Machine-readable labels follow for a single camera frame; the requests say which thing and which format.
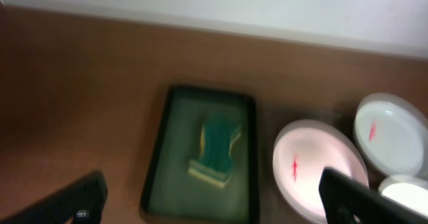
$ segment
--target red mark on plate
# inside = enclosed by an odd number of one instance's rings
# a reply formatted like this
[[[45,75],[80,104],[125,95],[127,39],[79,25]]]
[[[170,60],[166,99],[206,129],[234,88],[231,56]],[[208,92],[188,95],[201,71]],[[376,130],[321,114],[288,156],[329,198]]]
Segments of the red mark on plate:
[[[372,140],[376,135],[376,122],[373,122],[372,128],[370,129],[370,136],[368,137],[368,140]]]
[[[292,165],[292,167],[293,167],[293,177],[294,177],[294,182],[296,182],[296,177],[297,177],[297,172],[296,172],[296,170],[297,170],[296,157],[297,157],[297,156],[294,156],[294,162],[293,162],[293,165]]]

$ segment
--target black tray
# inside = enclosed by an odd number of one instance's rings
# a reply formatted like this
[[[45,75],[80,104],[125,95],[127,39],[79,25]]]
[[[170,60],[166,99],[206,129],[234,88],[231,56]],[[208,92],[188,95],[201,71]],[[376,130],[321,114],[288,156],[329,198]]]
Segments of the black tray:
[[[193,135],[200,134],[197,124],[199,120],[196,120],[197,116],[200,113],[209,111],[224,111],[225,115],[232,116],[231,118],[240,118],[243,124],[242,134],[246,136],[241,143],[237,143],[237,145],[246,147],[236,151],[236,155],[241,153],[244,155],[242,158],[236,158],[236,172],[241,171],[246,174],[234,174],[224,189],[213,187],[188,175],[186,160],[189,153],[186,152],[187,150],[182,151],[182,149],[190,150],[193,148],[189,146],[199,147],[198,142],[189,140],[196,139]],[[256,132],[256,107],[252,97],[245,94],[191,86],[171,87],[148,168],[140,207],[150,215],[177,219],[228,223],[258,222],[259,190],[257,183]],[[241,164],[241,170],[239,170],[239,162],[246,162],[246,164]],[[239,195],[245,196],[237,200],[244,201],[240,203],[238,201],[229,201],[233,198],[233,195],[238,195],[237,193],[243,190],[245,191],[244,194],[241,193]],[[193,215],[189,212],[189,209],[194,209],[196,212],[199,209],[205,214],[195,213]],[[236,218],[228,218],[234,214],[236,214]]]

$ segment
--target tray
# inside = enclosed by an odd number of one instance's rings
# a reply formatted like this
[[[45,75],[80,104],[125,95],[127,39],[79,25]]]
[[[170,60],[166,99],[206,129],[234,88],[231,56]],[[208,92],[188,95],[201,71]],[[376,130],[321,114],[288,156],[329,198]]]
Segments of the tray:
[[[224,188],[191,176],[199,153],[202,119],[215,112],[240,122],[242,136],[231,155],[233,175]],[[175,219],[256,223],[259,219],[255,102],[245,94],[191,86],[170,88],[140,207]]]

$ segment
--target wooden table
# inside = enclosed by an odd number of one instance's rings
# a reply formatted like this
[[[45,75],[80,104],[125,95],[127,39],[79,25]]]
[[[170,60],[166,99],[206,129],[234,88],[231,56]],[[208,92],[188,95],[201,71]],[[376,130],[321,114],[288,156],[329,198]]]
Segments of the wooden table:
[[[15,7],[1,14],[0,218],[100,169],[103,223],[142,223],[139,198],[174,83],[246,92],[261,111],[352,117],[365,95],[390,92],[428,114],[424,61]]]

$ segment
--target white wall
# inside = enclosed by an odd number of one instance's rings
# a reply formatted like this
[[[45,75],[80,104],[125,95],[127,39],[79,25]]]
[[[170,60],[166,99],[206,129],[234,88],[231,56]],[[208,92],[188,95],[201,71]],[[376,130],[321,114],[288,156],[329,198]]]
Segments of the white wall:
[[[428,0],[4,0],[428,58]]]

